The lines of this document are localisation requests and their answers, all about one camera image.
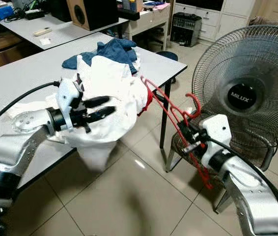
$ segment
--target robotic arm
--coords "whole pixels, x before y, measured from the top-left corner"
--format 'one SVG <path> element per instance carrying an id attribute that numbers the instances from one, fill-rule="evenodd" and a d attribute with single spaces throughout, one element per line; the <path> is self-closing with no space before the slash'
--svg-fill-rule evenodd
<path id="1" fill-rule="evenodd" d="M 24 112 L 13 120 L 14 134 L 0 137 L 0 217 L 10 208 L 18 184 L 27 170 L 38 146 L 56 131 L 85 127 L 88 123 L 104 119 L 115 107 L 104 107 L 91 114 L 93 108 L 109 101 L 108 96 L 96 97 L 82 103 L 83 91 L 77 82 L 63 79 L 57 93 L 59 109 L 48 108 Z M 0 235 L 4 227 L 0 223 Z"/>
<path id="2" fill-rule="evenodd" d="M 199 143 L 206 144 L 201 163 L 218 173 L 226 189 L 224 198 L 231 197 L 237 207 L 243 235 L 278 236 L 278 200 L 269 185 L 240 157 L 208 139 L 229 146 L 231 132 L 227 116 L 209 117 L 200 122 L 199 129 L 185 129 L 184 136 L 190 143 L 183 149 L 185 153 Z"/>

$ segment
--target black metal table leg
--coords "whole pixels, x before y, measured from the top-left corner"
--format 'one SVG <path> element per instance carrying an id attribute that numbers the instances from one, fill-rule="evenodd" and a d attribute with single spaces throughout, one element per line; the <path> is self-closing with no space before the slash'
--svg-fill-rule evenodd
<path id="1" fill-rule="evenodd" d="M 169 93 L 170 93 L 170 86 L 171 86 L 171 81 L 172 79 L 169 79 L 166 84 L 165 84 L 165 89 L 164 93 L 165 95 L 169 98 Z M 168 110 L 168 101 L 164 99 L 163 102 L 164 108 Z M 165 129 L 167 126 L 167 114 L 165 111 L 163 111 L 162 114 L 162 126 L 161 126 L 161 137 L 160 137 L 160 148 L 163 148 L 164 146 L 164 138 L 165 138 Z"/>
<path id="2" fill-rule="evenodd" d="M 121 24 L 117 26 L 117 33 L 118 33 L 118 38 L 122 39 L 123 38 L 123 27 Z"/>

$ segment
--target fan guard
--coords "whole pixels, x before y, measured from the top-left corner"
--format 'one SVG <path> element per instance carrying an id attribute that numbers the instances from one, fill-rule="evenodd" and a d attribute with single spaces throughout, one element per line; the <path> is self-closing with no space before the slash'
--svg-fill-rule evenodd
<path id="1" fill-rule="evenodd" d="M 232 141 L 278 145 L 278 26 L 235 30 L 200 58 L 192 91 L 211 114 L 225 114 Z"/>

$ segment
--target stool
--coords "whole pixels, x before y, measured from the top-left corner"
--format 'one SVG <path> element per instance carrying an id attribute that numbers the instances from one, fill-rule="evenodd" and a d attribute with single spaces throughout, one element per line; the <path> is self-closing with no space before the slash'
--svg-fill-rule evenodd
<path id="1" fill-rule="evenodd" d="M 178 61 L 178 56 L 175 53 L 172 53 L 172 52 L 160 51 L 160 52 L 157 52 L 156 54 L 159 54 L 163 57 Z M 171 83 L 174 84 L 175 82 L 176 82 L 176 78 L 173 78 Z"/>

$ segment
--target gray table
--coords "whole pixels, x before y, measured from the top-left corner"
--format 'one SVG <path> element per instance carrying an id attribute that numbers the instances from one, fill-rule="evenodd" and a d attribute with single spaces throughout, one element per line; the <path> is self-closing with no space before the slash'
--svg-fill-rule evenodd
<path id="1" fill-rule="evenodd" d="M 84 51 L 94 51 L 98 41 L 107 43 L 111 39 L 98 32 L 0 67 L 0 110 L 29 89 L 59 80 L 61 76 L 71 78 L 74 71 L 61 67 L 65 59 Z M 172 77 L 187 68 L 185 64 L 141 48 L 138 48 L 138 52 L 141 54 L 139 74 L 149 78 L 158 86 L 170 84 Z M 56 87 L 47 87 L 29 95 L 21 102 L 43 101 L 47 95 L 54 92 L 57 92 Z M 11 120 L 3 115 L 0 118 L 0 136 L 11 132 Z M 73 149 L 69 146 L 45 141 L 39 146 L 19 187 L 27 186 L 33 179 L 52 168 L 71 152 Z"/>
<path id="2" fill-rule="evenodd" d="M 12 22 L 0 21 L 0 24 L 5 26 L 7 29 L 16 33 L 20 37 L 27 41 L 35 44 L 43 50 L 59 46 L 64 43 L 71 42 L 73 40 L 85 37 L 87 35 L 99 32 L 101 30 L 108 29 L 113 26 L 118 26 L 122 23 L 128 22 L 129 20 L 119 18 L 117 23 L 98 28 L 92 31 L 80 28 L 72 24 L 72 22 L 63 22 L 50 14 L 45 15 L 43 18 L 34 20 L 20 19 Z M 33 33 L 44 28 L 51 28 L 53 31 L 41 36 L 34 36 Z M 42 45 L 40 39 L 49 38 L 50 44 Z"/>

